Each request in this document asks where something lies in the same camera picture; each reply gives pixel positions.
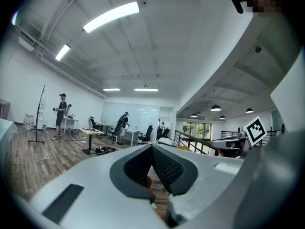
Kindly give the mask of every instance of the black office chair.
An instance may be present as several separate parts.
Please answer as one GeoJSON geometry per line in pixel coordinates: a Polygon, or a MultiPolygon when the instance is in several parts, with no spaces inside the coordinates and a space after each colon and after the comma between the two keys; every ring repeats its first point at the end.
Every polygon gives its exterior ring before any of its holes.
{"type": "Polygon", "coordinates": [[[165,137],[165,138],[168,138],[167,134],[170,132],[170,129],[169,128],[166,128],[163,132],[163,134],[158,134],[157,135],[157,140],[159,140],[161,137],[165,137]]]}
{"type": "Polygon", "coordinates": [[[92,116],[90,116],[90,120],[91,120],[91,123],[92,123],[92,127],[94,129],[99,129],[100,126],[96,124],[96,122],[94,122],[94,118],[92,116]]]}
{"type": "Polygon", "coordinates": [[[113,127],[110,127],[110,131],[108,131],[110,134],[111,134],[111,136],[109,136],[109,137],[107,137],[107,139],[109,139],[109,138],[113,138],[113,139],[115,139],[116,138],[116,135],[114,134],[114,130],[113,130],[113,127]]]}
{"type": "Polygon", "coordinates": [[[141,136],[139,136],[138,139],[140,139],[142,142],[141,142],[141,143],[138,143],[137,145],[142,145],[142,144],[145,144],[145,142],[150,141],[152,131],[153,131],[153,126],[150,125],[150,126],[147,128],[147,132],[146,132],[145,136],[143,136],[143,133],[140,133],[141,136]]]}

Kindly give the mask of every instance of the man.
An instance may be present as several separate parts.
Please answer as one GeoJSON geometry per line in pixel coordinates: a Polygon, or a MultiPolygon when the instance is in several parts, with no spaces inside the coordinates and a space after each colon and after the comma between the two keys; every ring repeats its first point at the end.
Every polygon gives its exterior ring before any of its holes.
{"type": "Polygon", "coordinates": [[[61,97],[61,103],[59,104],[58,108],[53,108],[53,111],[57,111],[57,118],[56,118],[56,133],[55,136],[52,137],[52,140],[57,140],[61,137],[61,122],[63,120],[64,111],[67,108],[66,103],[66,94],[59,94],[61,97]]]}
{"type": "Polygon", "coordinates": [[[128,112],[125,112],[119,119],[118,124],[121,127],[120,134],[119,134],[119,141],[117,142],[118,145],[123,145],[122,143],[122,138],[125,136],[125,130],[126,130],[126,125],[130,126],[128,124],[128,112]]]}

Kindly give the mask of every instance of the railing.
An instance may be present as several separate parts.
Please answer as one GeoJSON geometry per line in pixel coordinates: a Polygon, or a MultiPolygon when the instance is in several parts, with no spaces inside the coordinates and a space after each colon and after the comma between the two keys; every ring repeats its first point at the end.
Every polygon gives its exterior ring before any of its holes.
{"type": "Polygon", "coordinates": [[[177,145],[185,146],[190,150],[193,149],[194,153],[218,156],[217,149],[212,147],[210,141],[210,139],[200,139],[177,130],[175,131],[175,143],[177,145]],[[204,146],[208,147],[207,152],[203,151],[204,146]]]}
{"type": "MultiPolygon", "coordinates": [[[[268,131],[267,135],[259,141],[256,145],[258,146],[263,146],[267,144],[271,138],[276,136],[277,131],[268,131]]],[[[237,132],[229,132],[229,131],[221,131],[221,138],[228,138],[228,137],[233,137],[237,136],[237,132]]]]}
{"type": "Polygon", "coordinates": [[[228,138],[228,137],[237,136],[237,133],[238,132],[221,131],[221,138],[228,138]]]}
{"type": "Polygon", "coordinates": [[[276,137],[276,133],[277,131],[267,132],[267,135],[261,141],[259,141],[257,145],[263,146],[267,144],[271,138],[276,137]]]}

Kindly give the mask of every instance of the cable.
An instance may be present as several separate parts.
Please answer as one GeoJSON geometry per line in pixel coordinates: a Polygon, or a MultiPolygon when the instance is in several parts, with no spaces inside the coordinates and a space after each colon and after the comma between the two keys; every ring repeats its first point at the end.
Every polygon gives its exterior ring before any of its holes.
{"type": "Polygon", "coordinates": [[[67,155],[67,156],[69,156],[70,158],[74,158],[75,156],[88,156],[88,155],[76,155],[75,153],[73,153],[73,156],[70,156],[70,155],[68,155],[68,154],[62,154],[62,155],[58,155],[58,156],[53,157],[53,158],[43,158],[43,159],[38,159],[38,160],[35,160],[35,161],[30,161],[30,162],[26,162],[26,163],[19,163],[19,164],[6,163],[6,165],[26,165],[26,164],[30,164],[30,163],[35,163],[35,162],[38,162],[38,161],[46,160],[46,159],[55,159],[55,158],[59,158],[59,157],[61,157],[61,156],[63,156],[63,155],[67,155]]]}

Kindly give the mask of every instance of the white table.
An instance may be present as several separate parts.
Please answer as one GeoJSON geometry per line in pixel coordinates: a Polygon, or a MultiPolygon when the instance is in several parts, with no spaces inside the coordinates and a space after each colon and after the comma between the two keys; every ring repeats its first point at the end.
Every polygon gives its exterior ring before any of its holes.
{"type": "Polygon", "coordinates": [[[68,121],[73,121],[73,126],[72,126],[72,129],[76,129],[77,130],[77,125],[78,125],[78,119],[70,119],[70,118],[64,118],[63,119],[63,129],[64,129],[64,133],[66,133],[66,128],[67,128],[67,120],[68,121]]]}
{"type": "Polygon", "coordinates": [[[132,134],[132,143],[131,143],[131,147],[132,147],[132,145],[133,145],[133,137],[134,137],[134,134],[135,133],[138,133],[138,135],[139,135],[139,133],[141,132],[141,130],[135,130],[135,129],[126,129],[125,130],[125,136],[124,136],[124,139],[126,140],[126,133],[127,132],[129,132],[129,133],[131,133],[132,134]]]}

